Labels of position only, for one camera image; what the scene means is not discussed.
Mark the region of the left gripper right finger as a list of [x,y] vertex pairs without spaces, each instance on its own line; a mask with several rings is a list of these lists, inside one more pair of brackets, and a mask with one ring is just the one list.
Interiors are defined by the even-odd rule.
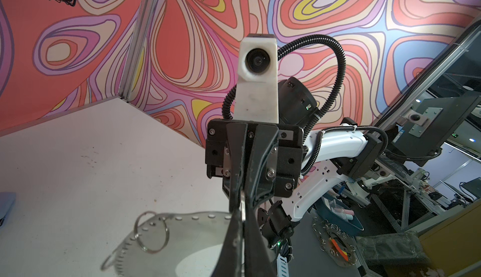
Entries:
[[276,276],[263,239],[254,211],[247,207],[244,222],[245,276]]

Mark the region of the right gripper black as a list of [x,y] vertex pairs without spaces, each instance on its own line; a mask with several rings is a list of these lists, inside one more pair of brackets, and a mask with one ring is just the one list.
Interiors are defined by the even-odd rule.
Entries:
[[222,179],[229,211],[246,204],[255,209],[272,197],[288,198],[298,184],[303,161],[303,130],[296,125],[214,119],[207,124],[207,176]]

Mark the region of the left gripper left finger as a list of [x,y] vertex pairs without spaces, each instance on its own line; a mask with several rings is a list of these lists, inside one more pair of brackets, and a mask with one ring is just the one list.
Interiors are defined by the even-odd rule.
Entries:
[[218,262],[212,276],[242,276],[244,256],[244,223],[246,221],[245,203],[232,213]]

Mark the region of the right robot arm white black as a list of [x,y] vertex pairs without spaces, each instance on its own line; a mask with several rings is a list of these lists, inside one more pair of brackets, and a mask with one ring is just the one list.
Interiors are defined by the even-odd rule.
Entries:
[[[296,78],[278,80],[289,53],[324,45],[335,56],[334,86],[323,106]],[[270,246],[289,237],[306,211],[332,187],[362,176],[386,149],[383,130],[349,118],[337,127],[313,126],[333,106],[343,85],[346,56],[326,35],[308,35],[279,47],[273,35],[240,43],[238,81],[225,96],[222,117],[207,125],[208,177],[222,179],[233,221],[225,242]]]

